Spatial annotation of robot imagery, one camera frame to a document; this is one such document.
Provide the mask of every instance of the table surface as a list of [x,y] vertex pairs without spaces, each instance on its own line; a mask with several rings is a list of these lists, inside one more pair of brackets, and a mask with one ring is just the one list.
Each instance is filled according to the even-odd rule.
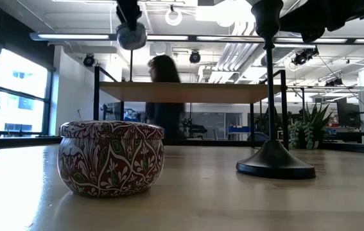
[[313,180],[236,172],[248,148],[166,146],[146,193],[116,199],[73,195],[59,178],[58,146],[0,150],[2,230],[364,230],[364,154],[293,151]]
[[[267,85],[249,84],[100,82],[100,89],[127,102],[256,103],[267,98]],[[273,91],[280,92],[280,85]]]

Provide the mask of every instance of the potted plant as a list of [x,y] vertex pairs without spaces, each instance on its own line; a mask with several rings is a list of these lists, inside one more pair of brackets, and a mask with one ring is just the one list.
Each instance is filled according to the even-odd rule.
[[318,144],[323,141],[324,127],[329,123],[332,112],[325,117],[327,112],[327,105],[322,110],[322,105],[317,108],[317,105],[313,107],[313,110],[309,111],[309,108],[304,111],[304,120],[298,121],[290,126],[290,147],[313,149],[317,148]]

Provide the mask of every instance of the black lamp stand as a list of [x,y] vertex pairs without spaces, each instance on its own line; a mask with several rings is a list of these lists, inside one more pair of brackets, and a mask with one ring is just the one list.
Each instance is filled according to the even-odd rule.
[[315,168],[294,157],[276,139],[272,49],[273,37],[280,29],[279,14],[282,7],[282,0],[261,0],[252,7],[256,17],[256,32],[264,39],[266,50],[270,140],[256,154],[240,160],[236,169],[243,174],[264,178],[309,179],[316,177]]

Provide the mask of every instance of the dark hair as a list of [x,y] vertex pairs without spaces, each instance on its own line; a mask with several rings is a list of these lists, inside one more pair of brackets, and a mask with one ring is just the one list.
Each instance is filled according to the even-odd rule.
[[176,65],[169,56],[159,55],[149,61],[149,67],[154,68],[155,81],[164,83],[180,83]]

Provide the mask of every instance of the lamp base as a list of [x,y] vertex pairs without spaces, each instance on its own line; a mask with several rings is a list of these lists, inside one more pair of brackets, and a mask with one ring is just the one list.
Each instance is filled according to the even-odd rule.
[[279,141],[266,141],[261,149],[236,164],[239,173],[263,178],[301,180],[316,177],[315,168],[287,151]]

